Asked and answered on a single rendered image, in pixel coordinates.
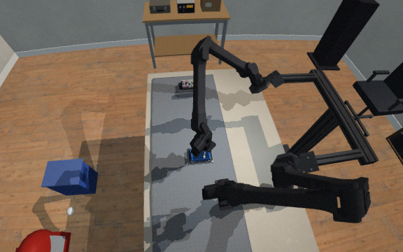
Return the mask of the blue tube rack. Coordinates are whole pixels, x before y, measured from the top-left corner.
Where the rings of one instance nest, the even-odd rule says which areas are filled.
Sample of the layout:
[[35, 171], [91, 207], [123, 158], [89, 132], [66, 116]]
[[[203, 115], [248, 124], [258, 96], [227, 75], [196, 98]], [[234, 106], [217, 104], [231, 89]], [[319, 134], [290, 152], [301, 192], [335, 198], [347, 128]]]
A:
[[206, 153], [205, 153], [205, 158], [203, 158], [203, 157], [204, 157], [204, 150], [200, 153], [199, 157], [195, 157], [193, 154], [191, 154], [192, 162], [205, 161], [205, 160], [211, 159], [211, 155], [208, 151], [206, 151]]

